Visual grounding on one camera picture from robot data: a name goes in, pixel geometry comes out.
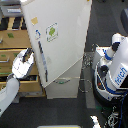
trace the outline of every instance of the gray floor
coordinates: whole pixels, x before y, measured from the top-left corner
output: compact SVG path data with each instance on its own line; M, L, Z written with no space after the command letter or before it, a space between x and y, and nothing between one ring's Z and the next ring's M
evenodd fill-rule
M110 46L111 37L119 32L126 36L121 21L121 11L128 7L128 1L93 0L90 24L85 52L92 51L92 44ZM81 79L91 81L90 67L81 72ZM19 104L11 104L0 118L0 128L36 128L39 125L79 125L92 128L91 115L98 117L103 128L105 118L101 114L101 105L93 96L90 84L80 81L80 86L88 93L79 90L77 99L22 98Z
M128 7L128 1L106 0L105 3L98 1L101 0L93 0L85 52L91 52L92 44L110 46L112 35L115 33L127 36L120 14Z

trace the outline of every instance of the cable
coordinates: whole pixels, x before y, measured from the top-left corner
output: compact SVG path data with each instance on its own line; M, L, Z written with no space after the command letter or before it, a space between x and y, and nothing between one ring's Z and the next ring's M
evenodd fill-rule
M91 85L90 90L91 90L91 89L92 89L92 83L90 82L90 80L85 80L85 81L87 81L87 82L90 83L90 85ZM88 91L83 91L83 90L80 88L80 86L79 86L79 90L80 90L82 93L87 93L87 92L89 92L89 90L88 90Z
M123 107L124 99L125 99L127 94L128 94L128 90L125 92L124 97L123 97L122 102L121 102L121 112L120 112L121 117L120 117L120 122L119 122L118 128L120 128L120 126L121 126L121 122L122 122L122 107Z

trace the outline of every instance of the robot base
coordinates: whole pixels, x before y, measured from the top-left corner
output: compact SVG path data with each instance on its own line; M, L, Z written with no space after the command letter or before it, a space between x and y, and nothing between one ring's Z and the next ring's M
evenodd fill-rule
M94 75L94 70L93 70L93 76L92 76L92 84L93 84L93 94L96 98L96 100L103 106L106 107L113 107L115 105L117 105L120 101L117 99L112 99L111 101L108 101L107 99L105 99L103 96L101 96L101 94L98 92L97 90L97 84L95 84L95 75Z

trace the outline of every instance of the white panel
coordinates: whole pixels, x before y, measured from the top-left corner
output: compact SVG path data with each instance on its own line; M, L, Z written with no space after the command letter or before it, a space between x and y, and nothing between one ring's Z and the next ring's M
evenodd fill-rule
M87 0L34 0L23 6L23 12L35 52L43 86L49 85L73 66L84 53L92 1ZM38 23L32 25L31 19ZM47 41L46 29L57 23L58 37ZM45 80L43 61L35 40L35 31L41 33L41 45L48 68L48 82Z

